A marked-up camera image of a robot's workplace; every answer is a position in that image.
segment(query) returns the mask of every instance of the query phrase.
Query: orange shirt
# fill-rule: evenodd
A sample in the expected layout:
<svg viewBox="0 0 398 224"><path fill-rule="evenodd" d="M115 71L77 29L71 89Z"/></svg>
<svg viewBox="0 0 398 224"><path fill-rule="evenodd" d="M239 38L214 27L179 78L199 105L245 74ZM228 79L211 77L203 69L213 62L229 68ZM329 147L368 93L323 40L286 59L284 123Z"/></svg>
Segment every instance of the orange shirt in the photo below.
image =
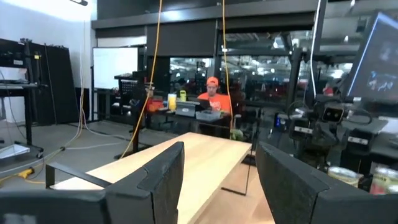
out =
<svg viewBox="0 0 398 224"><path fill-rule="evenodd" d="M208 93L202 93L198 96L198 99L208 100L213 110L221 110L226 113L231 113L230 99L228 95L216 94L213 97L209 97Z"/></svg>

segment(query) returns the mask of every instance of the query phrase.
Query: man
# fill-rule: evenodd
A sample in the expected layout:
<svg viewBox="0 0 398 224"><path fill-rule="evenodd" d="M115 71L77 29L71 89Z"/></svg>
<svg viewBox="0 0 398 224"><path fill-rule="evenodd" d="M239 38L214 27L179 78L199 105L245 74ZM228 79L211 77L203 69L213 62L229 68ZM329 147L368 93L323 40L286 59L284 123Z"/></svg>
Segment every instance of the man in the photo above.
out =
<svg viewBox="0 0 398 224"><path fill-rule="evenodd" d="M231 100L227 95L218 94L218 87L218 79L216 77L208 78L206 82L207 92L199 95L198 99L208 100L215 111L231 114Z"/></svg>

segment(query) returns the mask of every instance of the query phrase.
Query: whiteboard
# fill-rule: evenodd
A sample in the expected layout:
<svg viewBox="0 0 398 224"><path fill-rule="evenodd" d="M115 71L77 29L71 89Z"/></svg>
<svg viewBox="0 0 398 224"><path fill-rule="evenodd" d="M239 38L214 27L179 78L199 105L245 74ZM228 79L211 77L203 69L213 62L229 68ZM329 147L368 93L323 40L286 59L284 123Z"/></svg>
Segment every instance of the whiteboard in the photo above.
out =
<svg viewBox="0 0 398 224"><path fill-rule="evenodd" d="M116 75L136 72L138 69L138 48L94 48L94 88L112 89L118 87Z"/></svg>

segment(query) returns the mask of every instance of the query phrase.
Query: wooden table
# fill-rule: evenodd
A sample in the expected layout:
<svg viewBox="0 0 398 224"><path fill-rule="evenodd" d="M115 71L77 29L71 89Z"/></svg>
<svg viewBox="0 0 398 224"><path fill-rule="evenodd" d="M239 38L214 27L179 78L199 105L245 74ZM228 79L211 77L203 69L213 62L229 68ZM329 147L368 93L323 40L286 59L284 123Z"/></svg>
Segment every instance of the wooden table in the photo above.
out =
<svg viewBox="0 0 398 224"><path fill-rule="evenodd" d="M91 170L88 174L115 183L134 172L177 141L185 144L183 184L178 201L178 224L194 223L222 187L227 175L246 156L251 144L202 134L187 133L124 159ZM54 185L57 190L100 189L71 178Z"/></svg>

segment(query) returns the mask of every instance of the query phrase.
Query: orange cap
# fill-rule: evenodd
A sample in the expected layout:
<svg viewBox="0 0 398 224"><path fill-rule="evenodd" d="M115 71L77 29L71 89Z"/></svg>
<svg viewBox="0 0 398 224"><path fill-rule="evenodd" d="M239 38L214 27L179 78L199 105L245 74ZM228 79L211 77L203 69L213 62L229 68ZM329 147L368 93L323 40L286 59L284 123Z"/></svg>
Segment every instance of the orange cap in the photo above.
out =
<svg viewBox="0 0 398 224"><path fill-rule="evenodd" d="M209 85L211 83L216 84L216 86L218 86L218 79L216 77L209 77L207 79L206 85Z"/></svg>

